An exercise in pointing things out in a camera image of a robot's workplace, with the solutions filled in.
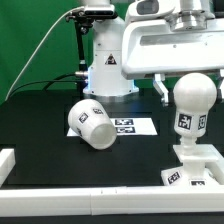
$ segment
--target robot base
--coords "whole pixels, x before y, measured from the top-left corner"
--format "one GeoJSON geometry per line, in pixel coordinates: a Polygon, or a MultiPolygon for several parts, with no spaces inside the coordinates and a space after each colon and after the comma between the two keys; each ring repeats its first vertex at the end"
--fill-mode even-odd
{"type": "Polygon", "coordinates": [[[84,91],[84,98],[85,99],[94,99],[101,103],[119,103],[119,102],[126,102],[129,100],[136,100],[139,97],[139,89],[136,87],[131,91],[131,93],[126,95],[118,95],[118,96],[100,96],[94,95],[91,93],[87,93],[84,91]]]}

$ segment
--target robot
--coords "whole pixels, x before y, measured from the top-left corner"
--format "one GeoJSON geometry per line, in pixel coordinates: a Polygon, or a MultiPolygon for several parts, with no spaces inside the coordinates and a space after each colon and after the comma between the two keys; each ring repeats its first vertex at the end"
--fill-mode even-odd
{"type": "Polygon", "coordinates": [[[79,50],[79,71],[75,74],[88,78],[84,88],[85,98],[100,102],[120,102],[138,93],[133,80],[121,75],[121,48],[125,29],[109,0],[80,0],[82,7],[67,16],[75,21],[79,50]],[[87,66],[82,44],[82,35],[93,28],[93,63],[87,66]]]}
{"type": "Polygon", "coordinates": [[[223,101],[224,19],[216,18],[213,9],[210,0],[132,3],[122,44],[122,74],[127,79],[153,79],[164,105],[172,98],[163,84],[165,77],[218,74],[218,100],[223,101]]]}
{"type": "Polygon", "coordinates": [[[223,101],[223,22],[209,0],[141,0],[127,11],[124,76],[152,78],[163,105],[174,98],[177,106],[174,129],[182,137],[174,150],[183,166],[162,171],[166,186],[223,184],[222,156],[212,145],[195,143],[205,133],[208,110],[223,101]],[[206,76],[214,73],[220,79],[217,90],[206,76]],[[184,77],[171,94],[163,81],[174,76],[184,77]]]}

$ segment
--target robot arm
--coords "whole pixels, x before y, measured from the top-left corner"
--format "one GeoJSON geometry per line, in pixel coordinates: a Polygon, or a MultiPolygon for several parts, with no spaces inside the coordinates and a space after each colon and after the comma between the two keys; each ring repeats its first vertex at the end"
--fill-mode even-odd
{"type": "Polygon", "coordinates": [[[153,79],[167,105],[168,93],[162,83],[165,77],[220,73],[219,96],[224,99],[223,24],[224,19],[215,18],[209,0],[144,0],[131,4],[122,46],[124,77],[153,79]]]}
{"type": "Polygon", "coordinates": [[[86,64],[82,36],[89,32],[93,27],[95,20],[115,19],[117,13],[115,7],[110,4],[110,1],[94,1],[82,0],[80,2],[83,6],[76,8],[66,16],[66,21],[71,19],[75,22],[76,37],[79,54],[79,71],[75,72],[78,77],[88,77],[88,66],[86,64]]]}

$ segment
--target black cable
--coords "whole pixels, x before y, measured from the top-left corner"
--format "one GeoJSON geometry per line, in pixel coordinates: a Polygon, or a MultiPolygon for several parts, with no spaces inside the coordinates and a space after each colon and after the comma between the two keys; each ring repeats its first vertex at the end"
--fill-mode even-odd
{"type": "Polygon", "coordinates": [[[83,41],[82,41],[82,34],[81,34],[81,26],[78,22],[75,22],[75,30],[76,30],[76,39],[78,44],[78,53],[79,53],[79,60],[85,61],[85,54],[84,54],[84,48],[83,48],[83,41]]]}
{"type": "Polygon", "coordinates": [[[41,83],[51,83],[51,82],[53,82],[53,83],[55,83],[55,82],[79,82],[79,80],[76,80],[76,81],[71,81],[71,80],[70,80],[70,81],[62,81],[62,80],[44,80],[44,81],[37,81],[37,82],[26,83],[26,84],[24,84],[24,85],[21,85],[21,86],[15,88],[15,89],[10,93],[9,98],[10,98],[10,97],[11,97],[17,90],[22,89],[22,88],[24,88],[24,87],[26,87],[26,86],[35,85],[35,84],[41,84],[41,83]]]}
{"type": "Polygon", "coordinates": [[[51,82],[49,82],[49,83],[43,88],[43,90],[47,90],[51,85],[54,84],[55,81],[57,81],[57,80],[61,80],[61,79],[67,78],[67,77],[71,77],[71,76],[74,76],[74,77],[75,77],[75,74],[73,73],[73,74],[60,75],[60,76],[58,76],[57,78],[55,78],[54,80],[52,80],[51,82]]]}

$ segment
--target white block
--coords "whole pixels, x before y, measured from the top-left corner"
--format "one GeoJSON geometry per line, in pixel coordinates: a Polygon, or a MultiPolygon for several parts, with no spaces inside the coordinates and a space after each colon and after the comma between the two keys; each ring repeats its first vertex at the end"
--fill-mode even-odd
{"type": "Polygon", "coordinates": [[[91,189],[0,190],[0,217],[91,215],[91,189]]]}
{"type": "Polygon", "coordinates": [[[175,153],[181,163],[184,162],[217,162],[218,156],[215,154],[215,147],[209,144],[198,144],[194,146],[191,155],[185,155],[183,145],[173,146],[175,153]]]}
{"type": "Polygon", "coordinates": [[[15,166],[14,149],[3,149],[0,152],[0,187],[15,166]]]}
{"type": "Polygon", "coordinates": [[[223,186],[128,188],[129,214],[224,211],[223,186]]]}
{"type": "Polygon", "coordinates": [[[213,149],[213,152],[218,157],[218,161],[214,163],[207,162],[206,167],[212,172],[216,180],[224,185],[224,158],[216,148],[213,149]]]}
{"type": "Polygon", "coordinates": [[[92,215],[127,214],[127,187],[95,188],[91,193],[92,215]]]}

